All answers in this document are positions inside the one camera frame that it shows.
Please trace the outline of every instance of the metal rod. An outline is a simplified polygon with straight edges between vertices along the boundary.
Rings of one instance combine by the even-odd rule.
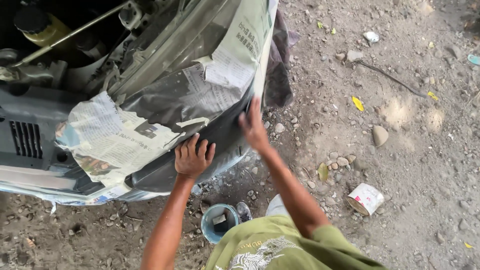
[[[71,38],[72,36],[84,31],[85,29],[91,27],[92,25],[98,23],[99,21],[107,18],[108,16],[112,15],[113,13],[121,10],[128,2],[125,2],[125,3],[122,3],[121,5],[109,10],[108,12],[106,12],[105,14],[97,17],[96,19],[84,24],[83,26],[81,26],[80,28],[77,28],[76,30],[70,32],[68,35],[62,37],[61,39],[55,41],[53,44],[49,45],[49,46],[45,46],[41,49],[39,49],[38,51],[30,54],[29,56],[23,58],[20,62],[17,62],[15,64],[13,64],[11,67],[17,67],[17,66],[20,66],[24,63],[29,63],[30,61],[34,60],[35,58],[39,57],[40,55],[43,55],[47,52],[49,52],[51,49],[53,49],[53,47],[55,47],[56,45],[62,43],[63,41]]]

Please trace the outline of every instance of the left hand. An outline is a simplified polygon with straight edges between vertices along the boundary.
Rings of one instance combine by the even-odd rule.
[[[183,144],[175,148],[175,169],[178,175],[184,175],[189,179],[196,179],[205,169],[212,164],[215,155],[215,143],[213,143],[207,152],[208,141],[203,140],[200,143],[198,154],[195,151],[200,134],[196,133]]]

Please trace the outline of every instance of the green t-shirt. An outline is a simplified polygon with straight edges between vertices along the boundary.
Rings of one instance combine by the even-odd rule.
[[[275,215],[230,229],[208,259],[205,270],[384,270],[363,256],[334,226],[302,237],[292,219]]]

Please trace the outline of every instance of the car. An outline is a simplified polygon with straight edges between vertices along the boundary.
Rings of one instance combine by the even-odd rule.
[[[187,101],[191,89],[172,88],[180,80],[171,80],[200,64],[206,68],[203,82],[213,74],[212,59],[204,57],[215,55],[240,5],[242,0],[8,1],[1,11],[7,26],[0,29],[6,37],[0,43],[0,190],[66,205],[167,195],[176,176],[169,150],[195,132],[216,143],[213,163],[198,183],[239,162],[249,146],[237,120],[252,96],[264,93],[277,2],[262,2],[268,17],[264,42],[256,48],[258,68],[243,80],[232,104],[214,110]],[[246,39],[248,27],[234,27],[245,31]],[[236,38],[243,39],[243,33]],[[255,51],[250,43],[245,46]],[[206,62],[195,62],[199,59]],[[115,102],[116,112],[144,119],[134,130],[138,135],[155,140],[159,127],[167,127],[178,136],[121,181],[107,181],[105,175],[120,166],[72,147],[83,145],[84,134],[79,137],[73,127],[79,104],[92,105],[100,96]],[[195,122],[204,114],[206,121]],[[194,123],[176,125],[189,120]]]

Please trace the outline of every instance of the shoe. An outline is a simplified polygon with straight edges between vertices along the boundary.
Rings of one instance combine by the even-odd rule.
[[[237,209],[237,214],[239,215],[240,223],[251,221],[253,219],[250,208],[244,202],[239,202],[235,207]]]

